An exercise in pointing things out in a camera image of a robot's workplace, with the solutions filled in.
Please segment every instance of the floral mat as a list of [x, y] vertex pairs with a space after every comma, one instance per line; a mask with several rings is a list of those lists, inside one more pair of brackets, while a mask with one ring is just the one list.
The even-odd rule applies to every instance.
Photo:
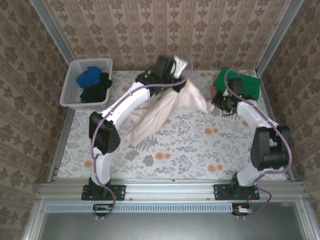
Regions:
[[[217, 71], [195, 70], [191, 81], [210, 99], [209, 86]], [[108, 104], [112, 105], [134, 82], [140, 71], [118, 71], [112, 74]], [[262, 94], [258, 106], [267, 112]], [[59, 167], [58, 177], [89, 177], [93, 161], [88, 137], [92, 110], [77, 110]], [[230, 179], [250, 161], [254, 132], [237, 114], [222, 115], [215, 109], [204, 114], [192, 109], [171, 113], [160, 130], [136, 147], [124, 136], [133, 127], [125, 120], [118, 132], [121, 144], [111, 163], [112, 178], [131, 179]], [[264, 179], [285, 180], [284, 174]]]

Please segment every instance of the brown damask wallpaper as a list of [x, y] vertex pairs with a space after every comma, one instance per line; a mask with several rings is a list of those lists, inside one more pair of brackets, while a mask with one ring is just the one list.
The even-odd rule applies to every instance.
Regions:
[[320, 223], [320, 0], [305, 0], [262, 74], [277, 120], [291, 129], [293, 172]]
[[28, 0], [0, 1], [0, 239], [20, 238], [46, 182], [68, 66]]
[[181, 48], [196, 69], [254, 69], [290, 0], [44, 0], [75, 59], [144, 70]]

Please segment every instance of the black mounting bracket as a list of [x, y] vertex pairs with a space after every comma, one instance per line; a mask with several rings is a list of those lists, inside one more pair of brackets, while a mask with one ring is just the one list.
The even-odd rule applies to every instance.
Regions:
[[240, 186], [235, 173], [230, 184], [213, 185], [214, 199], [216, 201], [223, 200], [259, 200], [259, 190], [255, 186]]
[[[126, 185], [111, 185], [111, 180], [105, 185], [110, 188], [117, 201], [124, 201], [126, 196]], [[89, 178], [89, 184], [82, 189], [81, 200], [83, 201], [112, 201], [112, 195], [105, 188], [94, 183]]]

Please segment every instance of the white plastic basket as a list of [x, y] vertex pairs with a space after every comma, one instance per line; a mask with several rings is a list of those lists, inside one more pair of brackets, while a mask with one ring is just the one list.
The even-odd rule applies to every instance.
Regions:
[[109, 88], [106, 91], [105, 100], [102, 102], [82, 103], [80, 95], [83, 89], [77, 83], [79, 77], [88, 67], [95, 66], [99, 68], [102, 73], [108, 73], [109, 79], [112, 77], [113, 61], [111, 58], [85, 58], [74, 60], [70, 63], [68, 72], [66, 73], [62, 93], [60, 96], [60, 105], [69, 107], [74, 110], [95, 109], [104, 110], [107, 108], [109, 99]]

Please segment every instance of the beige cloth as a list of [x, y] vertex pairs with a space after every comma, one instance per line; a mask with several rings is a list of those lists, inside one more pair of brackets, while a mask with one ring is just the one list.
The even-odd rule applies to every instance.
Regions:
[[188, 80], [180, 92], [171, 88], [161, 99], [155, 95], [136, 108], [128, 116], [134, 127], [124, 139], [130, 145], [136, 146], [144, 138], [157, 132], [170, 113], [180, 108], [211, 113], [215, 106], [211, 104], [211, 100], [206, 102], [199, 89]]

